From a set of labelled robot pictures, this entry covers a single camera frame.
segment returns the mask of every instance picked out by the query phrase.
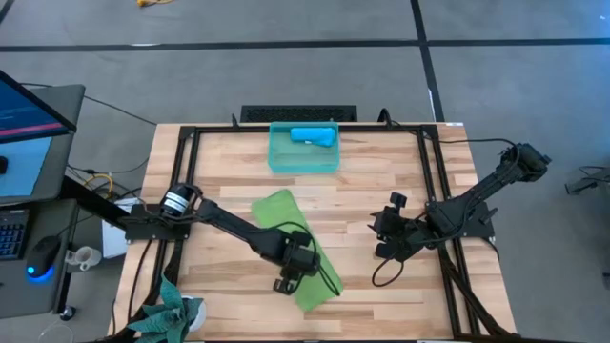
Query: yellow cable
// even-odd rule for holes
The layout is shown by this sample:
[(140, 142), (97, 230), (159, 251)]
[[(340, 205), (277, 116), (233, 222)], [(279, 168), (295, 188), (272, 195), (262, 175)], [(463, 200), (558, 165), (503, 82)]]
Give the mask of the yellow cable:
[(108, 197), (110, 197), (111, 194), (112, 194), (112, 185), (114, 183), (112, 182), (112, 177), (110, 175), (108, 175), (108, 174), (94, 174), (90, 178), (88, 178), (87, 181), (85, 181), (83, 186), (87, 187), (87, 185), (89, 185), (90, 182), (92, 182), (93, 180), (98, 179), (100, 177), (105, 178), (105, 179), (108, 180), (108, 183), (110, 184), (109, 187), (108, 187)]

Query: black bracket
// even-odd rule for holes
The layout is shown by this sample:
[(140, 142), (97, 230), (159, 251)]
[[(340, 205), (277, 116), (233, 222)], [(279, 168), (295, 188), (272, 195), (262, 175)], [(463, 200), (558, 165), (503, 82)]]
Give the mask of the black bracket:
[(233, 128), (239, 130), (239, 122), (237, 122), (237, 118), (235, 118), (235, 114), (231, 114), (231, 123), (233, 124)]
[(381, 109), (379, 117), (377, 118), (377, 123), (385, 123), (385, 127), (388, 129), (392, 127), (392, 117), (390, 117), (390, 113), (387, 109)]
[(195, 132), (196, 127), (180, 127), (180, 133), (178, 134), (178, 139), (184, 140), (189, 138)]
[(422, 125), (421, 130), (424, 131), (431, 139), (438, 139), (437, 125)]
[(191, 235), (191, 224), (172, 224), (164, 225), (159, 221), (153, 219), (157, 216), (151, 213), (159, 212), (159, 205), (147, 204), (146, 210), (144, 205), (137, 204), (132, 207), (132, 217), (136, 218), (150, 218), (151, 221), (147, 222), (142, 220), (140, 222), (126, 222), (125, 239), (127, 240), (179, 240), (187, 239)]

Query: green plant leaf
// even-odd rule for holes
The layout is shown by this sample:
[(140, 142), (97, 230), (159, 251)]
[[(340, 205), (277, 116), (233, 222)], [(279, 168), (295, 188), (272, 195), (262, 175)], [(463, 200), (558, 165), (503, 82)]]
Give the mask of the green plant leaf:
[(180, 322), (186, 322), (184, 317), (172, 310), (153, 314), (150, 317), (129, 324), (127, 327), (141, 333), (164, 333)]
[(182, 341), (183, 341), (182, 333), (184, 332), (185, 325), (186, 325), (186, 322), (183, 323), (182, 325), (175, 326), (168, 330), (167, 335), (166, 335), (168, 338), (168, 343), (182, 343)]
[(142, 309), (144, 310), (144, 313), (147, 316), (151, 316), (153, 314), (157, 314), (166, 310), (170, 310), (170, 308), (168, 308), (165, 304), (160, 304), (160, 305), (142, 305)]
[(164, 333), (142, 333), (142, 336), (135, 343), (157, 343), (164, 340)]
[(171, 309), (180, 309), (184, 310), (184, 305), (182, 304), (182, 295), (180, 295), (180, 291), (178, 288), (167, 278), (165, 275), (162, 275), (163, 281), (161, 282), (161, 298), (163, 299), (163, 303)]
[(199, 306), (203, 302), (202, 298), (188, 299), (186, 304), (187, 321), (191, 321), (199, 314)]

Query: computer mouse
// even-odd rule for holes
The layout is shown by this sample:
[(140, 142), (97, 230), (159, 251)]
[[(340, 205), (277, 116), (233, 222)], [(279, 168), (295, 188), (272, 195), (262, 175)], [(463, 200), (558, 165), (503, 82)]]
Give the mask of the computer mouse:
[(28, 254), (26, 272), (31, 277), (40, 277), (47, 273), (53, 265), (55, 256), (59, 252), (61, 239), (57, 236), (46, 236), (39, 240)]

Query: gray carpet floor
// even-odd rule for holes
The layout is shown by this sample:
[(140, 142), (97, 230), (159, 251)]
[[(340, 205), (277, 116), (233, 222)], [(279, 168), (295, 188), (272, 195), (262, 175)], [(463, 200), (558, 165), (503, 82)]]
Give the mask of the gray carpet floor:
[[(603, 0), (420, 0), (428, 39), (610, 37)], [(0, 46), (196, 43), (316, 39), (417, 39), (408, 0), (19, 0), (0, 23)], [(525, 336), (606, 342), (610, 336), (610, 211), (604, 187), (578, 196), (563, 184), (582, 165), (610, 165), (610, 48), (430, 48), (447, 121), (471, 138), (530, 142), (553, 158), (535, 184), (494, 196), (501, 267)], [(21, 82), (84, 84), (87, 94), (158, 123), (227, 122), (242, 105), (382, 107), (400, 121), (433, 121), (419, 48), (3, 52)], [(85, 102), (70, 162), (125, 170), (150, 152), (154, 128)], [(471, 145), (479, 176), (501, 144)], [(144, 169), (120, 174), (141, 186)], [(97, 238), (99, 221), (79, 226)], [(78, 273), (68, 324), (75, 341), (105, 334), (122, 260)], [(0, 320), (0, 341), (35, 342), (56, 316)]]

